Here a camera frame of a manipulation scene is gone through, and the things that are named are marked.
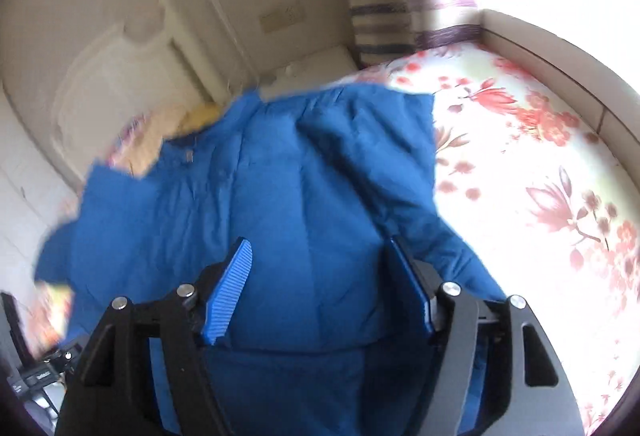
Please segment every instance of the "bed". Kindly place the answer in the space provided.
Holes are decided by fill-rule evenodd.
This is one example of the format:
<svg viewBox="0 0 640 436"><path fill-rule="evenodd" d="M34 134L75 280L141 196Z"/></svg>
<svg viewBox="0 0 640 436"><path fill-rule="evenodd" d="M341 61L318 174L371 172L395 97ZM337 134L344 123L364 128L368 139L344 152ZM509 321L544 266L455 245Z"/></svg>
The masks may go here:
<svg viewBox="0 0 640 436"><path fill-rule="evenodd" d="M341 81L362 80L436 94L440 214L507 294L530 302L591 434L638 369L638 189L563 100L481 44Z"/></svg>

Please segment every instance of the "jacket sleeve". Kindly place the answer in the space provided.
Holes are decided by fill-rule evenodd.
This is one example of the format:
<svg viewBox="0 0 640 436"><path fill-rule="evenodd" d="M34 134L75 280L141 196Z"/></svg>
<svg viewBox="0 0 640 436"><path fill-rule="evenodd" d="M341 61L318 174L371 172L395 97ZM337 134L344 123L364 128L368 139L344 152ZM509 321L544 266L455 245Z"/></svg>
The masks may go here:
<svg viewBox="0 0 640 436"><path fill-rule="evenodd" d="M75 229L76 222L71 221L50 233L40 250L34 280L53 285L69 284L69 260Z"/></svg>
<svg viewBox="0 0 640 436"><path fill-rule="evenodd" d="M368 98L345 92L334 106L308 113L300 130L349 176L385 236L401 235L443 279L482 299L503 299L478 256L437 213L433 96L367 91Z"/></svg>

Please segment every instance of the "red flower pattern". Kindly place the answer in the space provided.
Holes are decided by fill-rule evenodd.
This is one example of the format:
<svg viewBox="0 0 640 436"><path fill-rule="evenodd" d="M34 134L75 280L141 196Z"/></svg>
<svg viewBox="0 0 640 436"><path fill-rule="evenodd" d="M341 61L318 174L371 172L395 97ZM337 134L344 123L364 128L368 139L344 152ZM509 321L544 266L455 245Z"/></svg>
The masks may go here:
<svg viewBox="0 0 640 436"><path fill-rule="evenodd" d="M524 80L533 79L529 72L523 70L516 63L510 61L509 59L505 59L504 57L498 57L494 59L494 66L505 72L507 75L513 75L519 79Z"/></svg>
<svg viewBox="0 0 640 436"><path fill-rule="evenodd" d="M603 236L608 236L611 232L608 218L598 218L598 230Z"/></svg>
<svg viewBox="0 0 640 436"><path fill-rule="evenodd" d="M542 135L545 140L554 142L559 147L566 145L567 140L571 137L569 132L564 131L559 123L547 124L547 126L542 129Z"/></svg>
<svg viewBox="0 0 640 436"><path fill-rule="evenodd" d="M615 219L618 217L618 209L613 203L607 203L604 208L607 211L609 218Z"/></svg>
<svg viewBox="0 0 640 436"><path fill-rule="evenodd" d="M584 140L586 140L587 143L598 143L600 142L600 138L593 133L592 131L590 131L589 133L585 133L584 134Z"/></svg>
<svg viewBox="0 0 640 436"><path fill-rule="evenodd" d="M449 180L444 180L442 182L440 182L440 184L438 185L438 190L444 193L450 193L450 192L455 192L458 190L458 187L456 187L453 182L449 181Z"/></svg>
<svg viewBox="0 0 640 436"><path fill-rule="evenodd" d="M544 189L527 187L526 190L538 206L537 211L532 211L533 215L538 218L539 223L548 226L549 232L556 232L571 225L574 214L557 185L545 185Z"/></svg>
<svg viewBox="0 0 640 436"><path fill-rule="evenodd" d="M609 279L609 291L613 290L625 291L626 279L622 277L622 272L617 267L611 269L611 276Z"/></svg>
<svg viewBox="0 0 640 436"><path fill-rule="evenodd" d="M537 91L529 92L525 99L533 109L546 108L546 105L549 102L549 97Z"/></svg>
<svg viewBox="0 0 640 436"><path fill-rule="evenodd" d="M480 190L478 187L472 187L471 189L466 190L465 196L471 201L477 201L480 197Z"/></svg>
<svg viewBox="0 0 640 436"><path fill-rule="evenodd" d="M634 271L634 260L632 257L627 257L625 259L625 275L630 277Z"/></svg>
<svg viewBox="0 0 640 436"><path fill-rule="evenodd" d="M575 115L572 115L568 111L560 113L558 116L562 119L562 122L567 127L578 127L580 125L580 119Z"/></svg>
<svg viewBox="0 0 640 436"><path fill-rule="evenodd" d="M615 261L615 254L608 251L604 243L595 243L584 253L584 259L589 263L589 268L597 276L606 279L609 269Z"/></svg>
<svg viewBox="0 0 640 436"><path fill-rule="evenodd" d="M465 161L465 160L461 160L456 165L453 166L453 171L451 172L451 174L454 174L457 172L459 172L460 174L469 174L471 171L475 169L475 167L476 166L474 166L472 163L469 163L468 161Z"/></svg>
<svg viewBox="0 0 640 436"><path fill-rule="evenodd" d="M542 128L549 126L563 127L562 119L549 106L545 106L538 111L538 121Z"/></svg>
<svg viewBox="0 0 640 436"><path fill-rule="evenodd" d="M636 245L638 239L638 231L629 220L625 220L622 226L618 227L618 239L620 242L616 245L616 252L623 253L631 250Z"/></svg>
<svg viewBox="0 0 640 436"><path fill-rule="evenodd" d="M538 129L540 112L537 109L518 108L516 110L516 119L520 121L522 126Z"/></svg>
<svg viewBox="0 0 640 436"><path fill-rule="evenodd" d="M600 208L600 204L602 203L600 197L591 190L583 192L582 198L584 199L584 204L587 206L587 209L590 211L595 212Z"/></svg>
<svg viewBox="0 0 640 436"><path fill-rule="evenodd" d="M569 254L569 262L574 270L580 270L584 266L584 256L578 249L573 249Z"/></svg>
<svg viewBox="0 0 640 436"><path fill-rule="evenodd" d="M479 90L468 96L473 102L477 102L483 108L500 115L515 113L517 106L514 106L516 99L509 95L504 88L487 88Z"/></svg>

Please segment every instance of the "black equipment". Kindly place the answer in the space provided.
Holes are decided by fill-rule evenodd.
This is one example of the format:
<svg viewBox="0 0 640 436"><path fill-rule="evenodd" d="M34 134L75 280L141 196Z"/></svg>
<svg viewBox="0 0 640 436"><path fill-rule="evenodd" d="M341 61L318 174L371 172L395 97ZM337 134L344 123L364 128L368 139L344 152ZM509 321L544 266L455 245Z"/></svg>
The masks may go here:
<svg viewBox="0 0 640 436"><path fill-rule="evenodd" d="M1 379L6 380L12 393L46 434L53 434L53 420L59 414L56 402L49 398L46 387L61 382L63 375L73 373L88 338L78 337L36 360L22 335L15 299L7 293L0 293Z"/></svg>
<svg viewBox="0 0 640 436"><path fill-rule="evenodd" d="M457 434L479 336L488 343L488 363L481 413L469 435L583 434L558 357L522 297L480 301L456 283L443 283L431 265L412 259L399 238L389 241L385 259L403 302L412 308L409 314L422 320L425 336L441 347L436 383L426 385L406 435ZM172 434L158 413L149 337L161 339L182 434L233 434L198 355L207 300L229 261L207 267L193 286L181 285L159 301L114 299L68 380L58 436ZM415 304L422 304L420 311Z"/></svg>

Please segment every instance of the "windowsill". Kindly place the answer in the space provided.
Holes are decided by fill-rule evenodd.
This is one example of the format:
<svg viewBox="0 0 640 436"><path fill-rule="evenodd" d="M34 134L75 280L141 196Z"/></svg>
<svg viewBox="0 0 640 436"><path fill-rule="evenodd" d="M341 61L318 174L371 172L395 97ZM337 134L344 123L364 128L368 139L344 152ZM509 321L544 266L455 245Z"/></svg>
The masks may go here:
<svg viewBox="0 0 640 436"><path fill-rule="evenodd" d="M606 8L575 0L480 0L483 9L543 28L574 44L640 94L640 7Z"/></svg>

